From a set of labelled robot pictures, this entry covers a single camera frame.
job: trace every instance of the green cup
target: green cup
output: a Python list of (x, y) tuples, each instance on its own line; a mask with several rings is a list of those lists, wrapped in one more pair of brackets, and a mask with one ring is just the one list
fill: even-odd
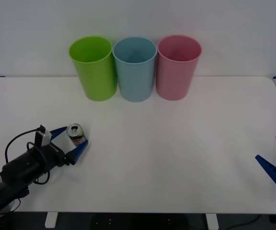
[(117, 89), (113, 46), (99, 36), (84, 37), (69, 49), (86, 96), (93, 101), (111, 98)]

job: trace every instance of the cup rim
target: cup rim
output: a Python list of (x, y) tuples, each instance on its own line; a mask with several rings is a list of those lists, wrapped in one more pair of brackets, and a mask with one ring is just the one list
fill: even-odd
[[(169, 37), (177, 37), (177, 36), (190, 38), (191, 40), (194, 40), (195, 42), (197, 42), (197, 44), (200, 46), (200, 49), (201, 49), (200, 54), (199, 54), (196, 58), (194, 58), (194, 59), (192, 59), (192, 60), (189, 60), (189, 61), (175, 61), (175, 60), (172, 60), (172, 59), (170, 59), (170, 58), (167, 58), (165, 55), (163, 55), (163, 54), (160, 52), (160, 50), (159, 50), (159, 45), (160, 45), (160, 43), (161, 43), (164, 39), (166, 39), (166, 38), (169, 38)], [(174, 35), (169, 35), (169, 36), (166, 36), (166, 37), (162, 38), (162, 39), (159, 41), (158, 45), (157, 45), (157, 50), (158, 50), (158, 53), (159, 53), (159, 55), (160, 55), (161, 57), (163, 57), (164, 59), (167, 59), (167, 60), (169, 60), (169, 61), (176, 62), (176, 63), (186, 63), (186, 62), (195, 61), (195, 60), (197, 60), (197, 59), (201, 56), (202, 51), (203, 51), (201, 44), (200, 44), (196, 39), (194, 39), (194, 38), (192, 38), (192, 37), (190, 37), (190, 36), (183, 35), (183, 34), (176, 34), (176, 35), (174, 34)]]
[[(83, 40), (83, 39), (86, 39), (86, 38), (89, 38), (89, 37), (98, 37), (98, 38), (102, 38), (102, 39), (106, 40), (107, 42), (109, 42), (109, 44), (110, 44), (110, 52), (109, 52), (105, 57), (103, 57), (102, 59), (97, 60), (97, 61), (92, 61), (92, 62), (77, 61), (77, 60), (75, 60), (74, 58), (72, 58), (72, 56), (71, 56), (71, 54), (70, 54), (70, 50), (71, 50), (72, 46), (73, 46), (75, 43), (77, 43), (78, 41)], [(82, 38), (76, 40), (75, 42), (73, 42), (73, 43), (70, 45), (70, 47), (69, 47), (68, 55), (70, 56), (70, 58), (71, 58), (73, 61), (75, 61), (75, 62), (77, 62), (77, 63), (82, 63), (82, 64), (93, 64), (93, 63), (102, 61), (102, 60), (106, 59), (107, 57), (109, 57), (109, 56), (111, 55), (112, 51), (113, 51), (113, 45), (112, 45), (111, 41), (109, 41), (107, 38), (102, 37), (102, 36), (92, 35), (92, 36), (82, 37)]]
[[(130, 62), (122, 61), (121, 59), (117, 58), (117, 56), (115, 55), (115, 46), (116, 46), (118, 43), (120, 43), (120, 42), (122, 42), (123, 40), (125, 40), (125, 39), (134, 38), (134, 37), (142, 38), (142, 39), (148, 40), (148, 41), (150, 41), (151, 43), (153, 43), (153, 45), (154, 45), (154, 47), (155, 47), (155, 54), (154, 54), (150, 59), (148, 59), (148, 60), (146, 60), (146, 61), (144, 61), (144, 62), (130, 63)], [(156, 57), (156, 55), (157, 55), (157, 52), (158, 52), (158, 48), (157, 48), (156, 44), (155, 44), (151, 39), (148, 39), (148, 38), (143, 37), (143, 36), (129, 36), (129, 37), (125, 37), (125, 38), (119, 40), (118, 42), (116, 42), (116, 43), (114, 44), (114, 47), (113, 47), (113, 55), (114, 55), (115, 59), (117, 59), (118, 61), (120, 61), (120, 62), (122, 62), (122, 63), (128, 64), (128, 65), (141, 65), (141, 64), (144, 64), (144, 63), (146, 63), (146, 62), (148, 62), (148, 61), (154, 59), (154, 58)]]

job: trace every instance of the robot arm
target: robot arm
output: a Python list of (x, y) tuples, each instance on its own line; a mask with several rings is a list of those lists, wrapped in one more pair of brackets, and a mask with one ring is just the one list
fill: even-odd
[[(66, 129), (67, 127), (62, 127), (49, 132), (40, 126), (35, 135), (35, 143), (28, 142), (24, 154), (3, 166), (0, 172), (0, 211), (13, 200), (27, 196), (30, 184), (45, 184), (54, 167), (74, 165), (77, 162), (88, 145), (87, 140), (66, 154), (51, 142)], [(46, 173), (47, 180), (39, 182), (38, 178)]]

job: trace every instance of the black cable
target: black cable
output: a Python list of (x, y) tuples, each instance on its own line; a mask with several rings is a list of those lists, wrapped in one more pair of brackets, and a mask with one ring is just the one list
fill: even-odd
[(21, 133), (21, 134), (17, 135), (14, 139), (12, 139), (12, 140), (8, 143), (8, 145), (7, 145), (6, 149), (5, 149), (5, 160), (6, 160), (6, 164), (8, 164), (8, 148), (9, 148), (9, 146), (10, 146), (17, 138), (19, 138), (19, 137), (21, 137), (21, 136), (23, 136), (23, 135), (25, 135), (25, 134), (28, 134), (28, 133), (36, 132), (36, 131), (38, 131), (38, 130), (39, 130), (39, 128), (36, 128), (36, 129), (29, 130), (29, 131), (26, 131), (26, 132), (24, 132), (24, 133)]
[(245, 223), (242, 223), (242, 224), (235, 224), (235, 225), (232, 225), (230, 227), (228, 227), (227, 229), (225, 230), (231, 230), (233, 228), (237, 228), (237, 227), (242, 227), (242, 226), (246, 226), (246, 225), (249, 225), (249, 224), (253, 224), (254, 222), (256, 222), (262, 215), (258, 215), (255, 219), (249, 221), (249, 222), (245, 222)]
[(18, 198), (18, 200), (19, 200), (19, 204), (18, 204), (18, 206), (14, 210), (11, 210), (11, 211), (5, 212), (5, 213), (0, 213), (0, 215), (6, 215), (6, 214), (9, 214), (9, 213), (14, 212), (15, 210), (17, 210), (18, 207), (20, 207), (20, 205), (21, 205), (21, 199)]
[(46, 160), (46, 158), (45, 158), (43, 152), (42, 152), (34, 143), (28, 142), (28, 143), (26, 144), (27, 150), (29, 150), (29, 145), (32, 145), (32, 146), (38, 151), (38, 153), (40, 154), (40, 156), (41, 156), (41, 158), (42, 158), (42, 160), (43, 160), (43, 162), (44, 162), (45, 171), (47, 172), (47, 177), (46, 177), (46, 180), (45, 180), (44, 182), (34, 181), (34, 183), (35, 183), (35, 184), (39, 184), (39, 185), (46, 184), (46, 183), (49, 181), (50, 175), (51, 175), (50, 171), (48, 170), (48, 163), (47, 163), (47, 160)]

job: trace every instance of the white wall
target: white wall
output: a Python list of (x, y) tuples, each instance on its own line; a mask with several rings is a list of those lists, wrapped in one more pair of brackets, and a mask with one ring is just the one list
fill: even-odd
[(276, 75), (276, 0), (0, 0), (0, 75), (73, 75), (87, 35), (200, 41), (198, 75)]

